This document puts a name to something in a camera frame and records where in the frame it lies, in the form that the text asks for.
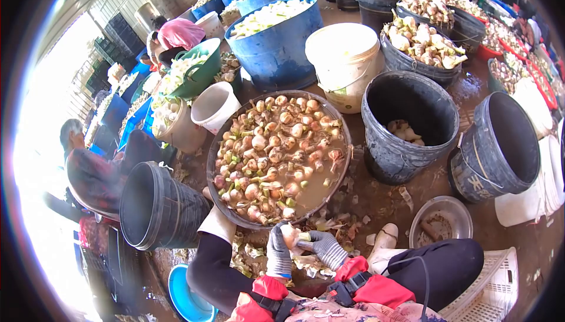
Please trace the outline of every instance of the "concrete floor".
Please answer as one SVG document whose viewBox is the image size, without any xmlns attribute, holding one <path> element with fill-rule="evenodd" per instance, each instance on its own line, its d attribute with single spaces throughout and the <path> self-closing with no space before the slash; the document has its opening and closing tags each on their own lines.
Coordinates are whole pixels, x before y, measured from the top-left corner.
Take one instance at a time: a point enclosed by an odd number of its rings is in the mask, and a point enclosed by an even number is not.
<svg viewBox="0 0 565 322">
<path fill-rule="evenodd" d="M 339 11 L 335 3 L 327 3 L 325 0 L 318 0 L 318 5 L 325 25 L 338 22 L 360 22 L 358 12 Z M 222 43 L 222 49 L 227 49 L 225 42 Z M 486 76 L 486 63 L 475 59 L 469 65 L 464 66 L 460 78 L 448 88 L 448 92 L 459 108 L 461 116 L 460 132 L 472 123 L 475 106 L 489 94 Z M 323 91 L 316 85 L 311 85 L 306 90 L 323 95 Z M 245 104 L 249 99 L 258 95 L 259 93 L 245 81 L 244 90 L 238 95 L 238 99 L 241 104 Z M 346 114 L 344 118 L 351 131 L 353 144 L 363 145 L 365 138 L 361 115 Z M 212 139 L 213 136 L 209 133 L 203 149 L 209 148 Z M 184 182 L 196 190 L 201 190 L 206 185 L 204 177 L 206 156 L 206 151 L 204 151 L 204 154 L 191 157 L 184 163 L 184 168 L 190 174 Z M 355 247 L 364 256 L 369 255 L 372 248 L 365 244 L 366 235 L 378 232 L 384 224 L 389 222 L 395 223 L 399 228 L 397 248 L 407 248 L 407 233 L 410 230 L 415 213 L 421 206 L 436 196 L 453 195 L 446 175 L 446 161 L 447 155 L 423 170 L 405 185 L 413 199 L 413 213 L 403 202 L 398 189 L 379 184 L 368 174 L 362 161 L 358 163 L 354 172 L 351 169 L 349 170 L 348 176 L 354 180 L 353 190 L 341 202 L 332 200 L 328 209 L 330 213 L 351 213 L 357 215 L 358 218 L 368 215 L 371 218 L 367 225 L 360 228 L 353 241 Z M 351 204 L 353 195 L 358 195 L 357 205 Z M 473 220 L 473 238 L 481 244 L 485 251 L 502 250 L 513 246 L 518 252 L 519 296 L 506 320 L 521 320 L 521 317 L 528 310 L 529 304 L 541 290 L 544 277 L 548 276 L 553 263 L 553 253 L 557 254 L 556 251 L 563 240 L 565 227 L 563 207 L 548 220 L 542 218 L 538 224 L 524 223 L 510 228 L 505 228 L 498 223 L 494 210 L 494 200 L 492 199 L 483 203 L 467 205 L 467 208 Z M 249 233 L 249 235 L 246 235 L 246 240 L 253 243 L 256 248 L 265 247 L 267 234 L 263 232 Z M 152 259 L 165 289 L 171 267 L 178 263 L 190 261 L 190 257 L 187 259 L 176 257 L 171 250 L 166 249 L 156 250 Z M 265 258 L 258 258 L 256 262 L 263 265 Z M 153 313 L 159 320 L 174 320 L 175 317 L 170 308 L 166 307 L 163 293 L 158 291 L 155 279 L 147 269 L 146 262 L 143 263 L 142 267 L 145 277 L 147 277 L 147 290 L 144 295 L 149 292 L 154 294 L 153 298 L 145 296 L 147 304 L 144 305 L 144 309 Z M 532 277 L 535 276 L 538 269 L 541 274 L 534 281 Z M 294 276 L 294 281 L 297 285 L 308 284 L 307 281 L 303 281 L 303 275 L 300 274 Z M 225 318 L 226 316 L 219 316 L 218 320 Z"/>
</svg>

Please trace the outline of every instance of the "white bucket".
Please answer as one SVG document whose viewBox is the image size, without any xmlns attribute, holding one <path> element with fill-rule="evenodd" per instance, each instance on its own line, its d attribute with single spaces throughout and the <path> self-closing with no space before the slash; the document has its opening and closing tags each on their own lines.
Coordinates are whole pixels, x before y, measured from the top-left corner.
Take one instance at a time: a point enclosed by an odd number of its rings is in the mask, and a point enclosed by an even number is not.
<svg viewBox="0 0 565 322">
<path fill-rule="evenodd" d="M 498 221 L 511 227 L 551 215 L 563 204 L 563 176 L 561 174 L 561 150 L 553 135 L 539 141 L 540 173 L 532 187 L 520 194 L 507 193 L 494 200 Z"/>
<path fill-rule="evenodd" d="M 220 22 L 220 18 L 217 17 L 217 12 L 211 11 L 207 15 L 198 19 L 195 23 L 200 26 L 206 32 L 206 38 L 219 38 L 220 40 L 225 37 L 225 30 Z"/>
<path fill-rule="evenodd" d="M 343 114 L 361 112 L 369 82 L 384 65 L 380 43 L 368 26 L 345 22 L 329 25 L 306 40 L 306 57 L 316 68 L 325 98 Z"/>
<path fill-rule="evenodd" d="M 538 140 L 551 133 L 551 128 L 553 128 L 551 113 L 533 81 L 527 78 L 520 79 L 516 84 L 516 91 L 512 95 L 512 98 L 514 98 L 514 100 L 522 106 L 526 114 L 528 114 Z"/>
<path fill-rule="evenodd" d="M 203 126 L 214 135 L 224 123 L 241 108 L 240 102 L 233 93 L 232 85 L 219 82 L 208 86 L 192 103 L 192 121 Z"/>
</svg>

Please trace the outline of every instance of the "hand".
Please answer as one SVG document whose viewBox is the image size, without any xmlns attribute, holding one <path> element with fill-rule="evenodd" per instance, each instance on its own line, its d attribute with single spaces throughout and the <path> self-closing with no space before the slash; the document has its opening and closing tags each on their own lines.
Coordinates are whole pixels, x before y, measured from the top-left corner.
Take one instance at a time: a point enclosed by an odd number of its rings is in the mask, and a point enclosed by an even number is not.
<svg viewBox="0 0 565 322">
<path fill-rule="evenodd" d="M 269 234 L 269 242 L 267 243 L 267 275 L 275 278 L 292 278 L 292 261 L 290 259 L 290 251 L 286 247 L 283 239 L 281 226 L 287 224 L 281 221 Z"/>
<path fill-rule="evenodd" d="M 335 272 L 348 257 L 348 253 L 330 233 L 312 230 L 309 234 L 314 242 L 314 253 L 326 267 Z"/>
</svg>

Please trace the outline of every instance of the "white basket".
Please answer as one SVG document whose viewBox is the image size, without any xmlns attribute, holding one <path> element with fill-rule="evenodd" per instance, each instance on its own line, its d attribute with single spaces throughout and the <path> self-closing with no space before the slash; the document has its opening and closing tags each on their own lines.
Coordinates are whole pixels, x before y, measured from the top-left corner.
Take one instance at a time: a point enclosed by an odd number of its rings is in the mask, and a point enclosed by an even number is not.
<svg viewBox="0 0 565 322">
<path fill-rule="evenodd" d="M 516 249 L 486 251 L 483 270 L 477 279 L 439 314 L 449 322 L 499 322 L 517 298 Z"/>
</svg>

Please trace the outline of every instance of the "green basin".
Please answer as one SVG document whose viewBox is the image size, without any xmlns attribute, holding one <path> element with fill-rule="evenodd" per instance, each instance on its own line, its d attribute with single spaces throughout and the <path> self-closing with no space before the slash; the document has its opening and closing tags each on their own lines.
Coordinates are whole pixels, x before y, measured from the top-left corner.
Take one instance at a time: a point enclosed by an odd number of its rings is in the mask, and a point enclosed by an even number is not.
<svg viewBox="0 0 565 322">
<path fill-rule="evenodd" d="M 220 43 L 221 40 L 219 38 L 212 38 L 196 45 L 190 51 L 179 52 L 175 57 L 177 60 L 190 58 L 199 52 L 201 55 L 209 55 L 209 57 L 204 63 L 190 67 L 184 74 L 184 82 L 167 96 L 183 99 L 192 99 L 199 96 L 212 83 L 214 76 L 220 71 L 222 66 Z M 188 73 L 196 67 L 198 67 L 198 70 L 189 77 Z"/>
</svg>

